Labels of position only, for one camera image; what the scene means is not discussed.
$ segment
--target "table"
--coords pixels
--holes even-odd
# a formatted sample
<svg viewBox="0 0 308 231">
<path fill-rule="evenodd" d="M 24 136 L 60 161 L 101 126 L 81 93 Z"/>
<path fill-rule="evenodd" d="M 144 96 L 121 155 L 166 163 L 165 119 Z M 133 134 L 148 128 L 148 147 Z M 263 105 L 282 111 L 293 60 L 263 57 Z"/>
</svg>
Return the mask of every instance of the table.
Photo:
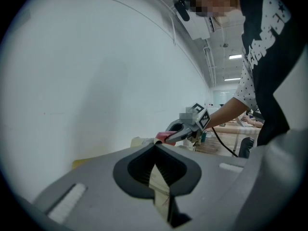
<svg viewBox="0 0 308 231">
<path fill-rule="evenodd" d="M 239 139 L 239 134 L 252 135 L 252 137 L 255 139 L 255 142 L 254 142 L 254 145 L 253 145 L 255 147 L 255 145 L 257 144 L 257 137 L 259 135 L 259 132 L 261 131 L 260 128 L 256 128 L 256 127 L 242 127 L 236 121 L 227 122 L 225 127 L 216 126 L 216 127 L 214 127 L 214 129 L 218 133 L 236 134 L 236 140 L 235 140 L 233 152 L 235 152 L 235 150 L 236 150 L 238 139 Z"/>
</svg>

